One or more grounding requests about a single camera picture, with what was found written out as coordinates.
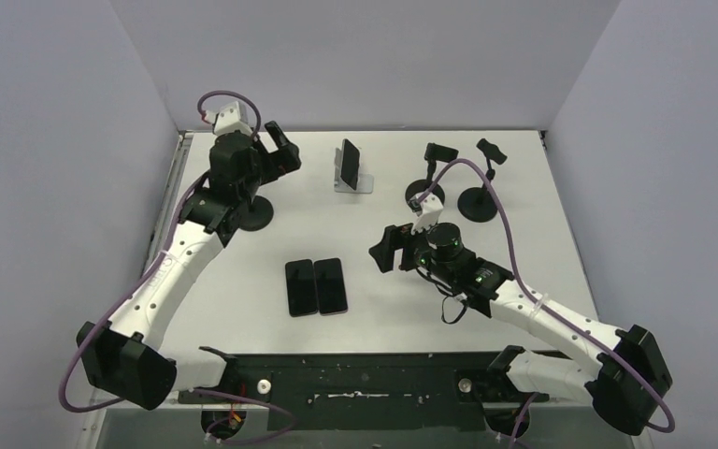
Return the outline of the black tall phone stand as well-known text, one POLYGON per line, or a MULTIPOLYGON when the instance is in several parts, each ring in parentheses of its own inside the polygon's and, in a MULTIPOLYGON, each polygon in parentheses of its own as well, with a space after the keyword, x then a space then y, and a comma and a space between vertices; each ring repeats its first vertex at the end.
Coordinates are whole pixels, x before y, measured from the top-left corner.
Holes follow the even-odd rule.
POLYGON ((268 226, 274 217, 272 203, 264 196, 256 196, 251 202, 238 209, 238 228, 246 232, 256 232, 268 226))

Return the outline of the silver phone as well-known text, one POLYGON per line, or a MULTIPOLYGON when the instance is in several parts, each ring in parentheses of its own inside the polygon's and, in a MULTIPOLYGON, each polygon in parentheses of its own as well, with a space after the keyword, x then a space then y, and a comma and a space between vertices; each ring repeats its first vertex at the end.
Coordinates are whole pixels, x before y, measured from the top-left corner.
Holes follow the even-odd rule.
POLYGON ((360 152, 352 142, 344 139, 341 154, 339 179, 351 190, 356 190, 359 182, 360 152))

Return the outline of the purple phone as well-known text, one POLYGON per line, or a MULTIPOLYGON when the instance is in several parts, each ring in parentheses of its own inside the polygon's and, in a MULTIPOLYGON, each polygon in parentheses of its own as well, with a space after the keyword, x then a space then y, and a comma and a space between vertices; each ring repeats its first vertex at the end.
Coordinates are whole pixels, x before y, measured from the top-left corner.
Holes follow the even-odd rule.
POLYGON ((319 313, 332 315, 346 312, 348 300, 340 259, 329 258, 315 261, 314 274, 319 313))

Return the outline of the black phone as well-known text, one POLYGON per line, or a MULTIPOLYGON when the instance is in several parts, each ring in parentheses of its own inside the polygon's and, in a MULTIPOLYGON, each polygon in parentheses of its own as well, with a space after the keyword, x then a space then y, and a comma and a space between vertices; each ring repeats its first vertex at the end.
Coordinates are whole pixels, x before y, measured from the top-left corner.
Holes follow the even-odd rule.
POLYGON ((290 261, 284 269, 289 314, 301 317, 317 313, 319 307, 313 261, 290 261))

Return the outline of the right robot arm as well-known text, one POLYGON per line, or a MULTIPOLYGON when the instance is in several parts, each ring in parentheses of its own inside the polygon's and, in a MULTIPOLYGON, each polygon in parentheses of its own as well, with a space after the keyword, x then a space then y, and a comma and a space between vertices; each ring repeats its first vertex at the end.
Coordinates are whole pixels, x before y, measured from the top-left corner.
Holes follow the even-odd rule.
POLYGON ((507 347, 489 368, 498 398, 541 393, 590 405, 611 427, 639 435, 673 384, 654 335, 633 325, 624 330, 584 316, 518 281, 507 268, 463 244, 457 225, 416 231, 389 225, 368 250, 380 272, 421 269, 469 309, 516 326, 560 352, 539 355, 507 347), (401 252, 400 264, 395 254, 401 252))

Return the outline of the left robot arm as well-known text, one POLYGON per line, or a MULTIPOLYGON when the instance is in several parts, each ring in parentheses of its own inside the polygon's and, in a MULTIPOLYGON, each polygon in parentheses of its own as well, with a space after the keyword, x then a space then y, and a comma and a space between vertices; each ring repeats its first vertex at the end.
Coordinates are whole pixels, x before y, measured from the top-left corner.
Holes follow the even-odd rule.
POLYGON ((234 131, 216 137, 209 169, 177 205, 162 249, 134 290, 76 337, 77 359, 90 385, 145 410, 173 392, 203 387, 217 401, 233 398, 239 376, 231 356, 206 348, 206 357, 184 362, 161 354, 166 330, 181 302, 208 264, 237 231, 258 231, 273 219, 260 186, 301 167, 298 147, 275 122, 265 130, 277 149, 234 131))

